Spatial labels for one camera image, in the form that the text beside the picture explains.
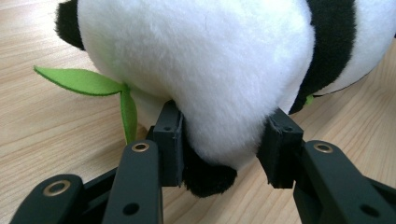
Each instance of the wooden table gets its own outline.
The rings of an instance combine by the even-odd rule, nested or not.
[[[117,166],[124,146],[117,97],[74,94],[33,72],[35,64],[94,70],[85,52],[55,34],[59,2],[0,3],[0,223],[42,180],[69,173],[89,181]],[[396,41],[369,76],[292,117],[305,140],[339,146],[364,175],[396,188]],[[254,162],[220,196],[164,188],[164,221],[300,223],[291,194],[268,186]]]

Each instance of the panda plush toy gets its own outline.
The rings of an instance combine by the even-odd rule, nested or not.
[[[138,121],[174,100],[187,189],[222,193],[256,156],[266,118],[368,74],[396,33],[396,0],[72,0],[58,35],[126,83]]]

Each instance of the felt leaf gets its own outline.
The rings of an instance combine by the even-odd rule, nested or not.
[[[136,138],[137,130],[137,112],[134,100],[130,95],[130,90],[126,84],[123,85],[124,90],[121,92],[120,107],[122,123],[124,127],[126,144],[130,144]]]
[[[35,66],[35,71],[56,85],[84,95],[107,96],[123,90],[123,85],[84,69],[55,69]]]
[[[76,93],[107,96],[120,92],[120,111],[127,144],[136,138],[137,112],[126,84],[84,69],[55,69],[35,66],[35,71],[56,85]]]
[[[314,102],[314,95],[313,95],[313,94],[308,95],[308,96],[306,97],[305,104],[306,104],[306,105],[311,105],[312,102]]]

